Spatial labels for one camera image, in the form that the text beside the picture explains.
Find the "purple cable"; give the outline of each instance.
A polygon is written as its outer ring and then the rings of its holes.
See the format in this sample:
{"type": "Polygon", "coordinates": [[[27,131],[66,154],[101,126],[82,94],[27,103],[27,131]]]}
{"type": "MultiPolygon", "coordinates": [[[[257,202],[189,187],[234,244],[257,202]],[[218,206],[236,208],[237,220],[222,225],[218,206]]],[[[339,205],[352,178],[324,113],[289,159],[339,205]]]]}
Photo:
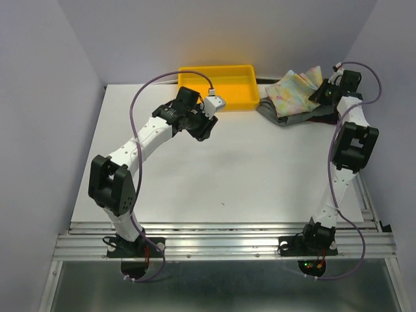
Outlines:
{"type": "MultiPolygon", "coordinates": [[[[138,154],[138,184],[137,184],[137,189],[136,189],[136,201],[135,204],[138,200],[138,194],[140,192],[140,187],[142,186],[142,176],[143,176],[143,158],[142,158],[142,148],[140,146],[140,142],[138,141],[138,134],[137,134],[137,130],[136,130],[136,125],[135,125],[135,121],[133,119],[133,108],[135,106],[137,97],[139,96],[140,93],[142,93],[143,89],[145,89],[145,87],[147,87],[148,85],[150,85],[151,83],[154,83],[156,80],[159,80],[160,78],[166,77],[166,76],[170,76],[170,75],[177,75],[180,73],[194,73],[196,75],[202,76],[203,78],[205,78],[211,89],[214,88],[212,81],[210,80],[210,78],[208,78],[208,76],[204,75],[203,73],[200,73],[198,71],[194,71],[194,70],[176,70],[176,71],[171,71],[170,73],[164,73],[160,76],[157,76],[155,78],[153,78],[152,80],[148,81],[147,83],[143,84],[143,86],[137,91],[137,93],[135,94],[131,105],[130,105],[130,124],[131,124],[131,129],[133,130],[133,134],[134,137],[136,139],[136,144],[137,144],[137,154],[138,154]]],[[[135,282],[135,283],[141,283],[144,281],[150,281],[153,278],[156,278],[163,270],[164,265],[166,263],[166,258],[164,256],[164,252],[154,243],[152,242],[150,239],[148,239],[146,237],[146,235],[143,233],[143,231],[141,231],[138,227],[138,225],[135,222],[135,219],[133,218],[133,209],[135,207],[135,204],[131,207],[130,209],[130,220],[133,223],[133,226],[135,227],[135,229],[138,231],[138,233],[140,234],[140,236],[152,247],[154,247],[163,257],[163,262],[162,262],[162,267],[156,272],[154,273],[154,275],[148,277],[148,278],[140,278],[140,279],[135,279],[132,280],[129,276],[125,276],[125,278],[135,282]]]]}
{"type": "Polygon", "coordinates": [[[364,235],[361,232],[361,230],[351,221],[349,221],[349,219],[347,219],[342,212],[339,210],[339,204],[337,202],[337,198],[335,197],[335,191],[333,189],[333,181],[332,181],[332,173],[331,173],[331,151],[333,148],[333,145],[335,143],[335,139],[337,138],[338,132],[341,129],[341,125],[343,124],[343,120],[346,117],[346,115],[354,108],[361,106],[361,105],[367,105],[367,104],[373,104],[374,102],[377,102],[380,97],[382,96],[382,82],[380,81],[380,78],[378,77],[377,73],[368,65],[364,64],[364,63],[360,63],[360,62],[343,62],[342,65],[344,64],[356,64],[356,65],[360,65],[365,67],[366,69],[368,69],[376,78],[377,83],[378,83],[378,95],[376,96],[376,98],[372,101],[368,101],[368,102],[361,102],[360,104],[356,104],[353,105],[351,107],[349,107],[345,113],[339,118],[339,122],[337,124],[337,126],[335,127],[335,132],[332,136],[332,140],[331,140],[331,144],[330,144],[330,152],[328,154],[328,180],[330,182],[330,190],[331,190],[331,196],[332,196],[332,200],[333,200],[333,204],[335,206],[335,208],[337,208],[339,216],[346,222],[348,222],[349,224],[351,224],[351,226],[358,232],[359,237],[361,238],[361,241],[363,242],[363,252],[361,253],[361,257],[359,258],[359,261],[357,263],[357,265],[351,269],[349,272],[338,275],[338,276],[330,276],[327,278],[318,278],[318,280],[338,280],[339,278],[345,278],[347,276],[350,276],[351,274],[353,274],[364,262],[364,257],[365,257],[365,250],[366,250],[366,246],[365,246],[365,239],[364,239],[364,235]]]}

